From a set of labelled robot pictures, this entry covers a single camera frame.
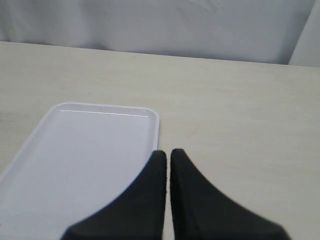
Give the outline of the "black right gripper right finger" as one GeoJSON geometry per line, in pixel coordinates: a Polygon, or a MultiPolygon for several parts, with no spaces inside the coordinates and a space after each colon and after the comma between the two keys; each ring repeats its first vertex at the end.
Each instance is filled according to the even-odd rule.
{"type": "Polygon", "coordinates": [[[170,205],[176,240],[290,239],[281,225],[214,187],[179,148],[170,155],[170,205]]]}

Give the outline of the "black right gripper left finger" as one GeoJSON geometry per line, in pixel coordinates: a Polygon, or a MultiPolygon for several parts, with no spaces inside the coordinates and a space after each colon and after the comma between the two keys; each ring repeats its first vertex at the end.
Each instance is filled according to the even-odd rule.
{"type": "Polygon", "coordinates": [[[128,188],[110,204],[71,225],[63,240],[160,240],[167,194],[167,157],[152,152],[128,188]]]}

